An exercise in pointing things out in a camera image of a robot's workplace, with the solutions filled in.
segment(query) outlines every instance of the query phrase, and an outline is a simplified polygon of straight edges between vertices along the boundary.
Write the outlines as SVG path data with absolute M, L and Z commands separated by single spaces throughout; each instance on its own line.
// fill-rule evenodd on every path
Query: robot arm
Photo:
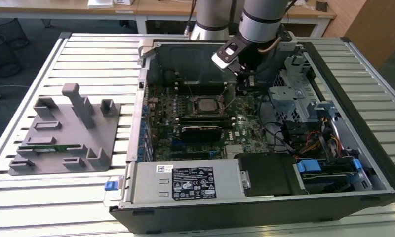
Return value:
M 245 0 L 238 33 L 217 49 L 212 61 L 220 69 L 229 69 L 238 77 L 246 68 L 237 56 L 252 46 L 260 53 L 268 52 L 278 43 L 277 30 L 288 0 Z M 270 42 L 265 49 L 257 49 Z

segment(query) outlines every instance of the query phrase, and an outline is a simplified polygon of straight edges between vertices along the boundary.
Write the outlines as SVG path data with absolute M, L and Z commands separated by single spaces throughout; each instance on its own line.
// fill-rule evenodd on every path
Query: floor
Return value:
M 29 86 L 38 71 L 59 32 L 77 33 L 135 33 L 134 23 L 129 28 L 119 27 L 113 20 L 51 20 L 51 27 L 45 28 L 37 19 L 19 19 L 19 24 L 29 38 L 30 44 L 15 51 L 23 70 L 14 76 L 0 79 L 2 85 Z M 381 76 L 395 89 L 395 53 L 379 69 Z M 18 107 L 27 88 L 0 87 L 0 136 Z

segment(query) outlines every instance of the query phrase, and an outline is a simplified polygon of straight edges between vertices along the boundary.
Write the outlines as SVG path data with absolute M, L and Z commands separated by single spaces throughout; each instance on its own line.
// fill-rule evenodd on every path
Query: warning label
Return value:
M 216 198 L 212 167 L 172 169 L 174 201 Z

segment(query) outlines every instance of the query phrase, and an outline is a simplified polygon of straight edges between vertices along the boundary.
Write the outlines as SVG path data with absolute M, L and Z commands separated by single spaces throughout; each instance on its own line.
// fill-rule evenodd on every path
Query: cable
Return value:
M 0 85 L 0 87 L 23 87 L 23 88 L 30 88 L 26 85 Z
M 289 8 L 294 5 L 294 2 L 296 0 L 292 0 L 292 2 L 288 4 L 286 8 L 285 8 L 285 12 L 284 14 L 286 13 L 286 11 L 289 10 Z
M 188 18 L 188 20 L 186 20 L 185 29 L 184 29 L 184 35 L 185 35 L 185 36 L 189 35 L 189 30 L 190 30 L 190 20 L 192 20 L 192 15 L 193 15 L 194 7 L 196 7 L 196 1 L 197 1 L 197 0 L 192 0 L 192 6 L 190 6 L 189 18 Z
M 277 46 L 277 44 L 278 44 L 278 42 L 281 41 L 281 37 L 280 36 L 277 36 L 276 37 L 276 39 L 274 39 L 274 41 L 272 42 L 272 44 L 270 44 L 270 46 L 269 47 L 266 47 L 265 49 L 257 49 L 257 52 L 258 53 L 268 53 L 276 46 Z
M 296 153 L 294 149 L 286 144 L 286 142 L 285 142 L 278 136 L 276 136 L 274 133 L 270 132 L 270 131 L 265 128 L 264 124 L 261 123 L 261 119 L 260 119 L 261 100 L 260 100 L 260 103 L 258 103 L 258 109 L 257 109 L 258 123 L 261 124 L 261 126 L 262 126 L 262 128 L 265 129 L 266 133 L 269 133 L 269 135 L 273 136 L 273 138 L 276 138 L 276 139 L 284 144 L 285 149 L 286 149 L 290 153 Z

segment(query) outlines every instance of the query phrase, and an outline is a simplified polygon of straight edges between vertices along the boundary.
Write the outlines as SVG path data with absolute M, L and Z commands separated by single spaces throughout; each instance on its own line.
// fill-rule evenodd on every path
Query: aluminum table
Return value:
M 141 70 L 135 64 L 138 41 L 161 37 L 181 39 L 178 35 L 71 34 L 69 38 L 57 40 L 0 139 L 0 236 L 133 236 L 111 218 L 103 206 L 103 200 L 107 201 L 103 183 L 109 177 L 123 174 L 135 84 Z M 395 162 L 393 90 L 350 43 L 325 38 L 298 40 L 313 43 Z M 79 93 L 87 95 L 91 103 L 110 98 L 122 105 L 110 170 L 97 173 L 10 176 L 7 164 L 35 115 L 33 103 L 38 97 L 51 97 L 55 103 L 67 103 L 67 99 L 59 95 L 66 82 L 81 85 Z M 330 222 L 164 234 L 165 237 L 268 235 L 395 237 L 395 203 L 368 208 Z

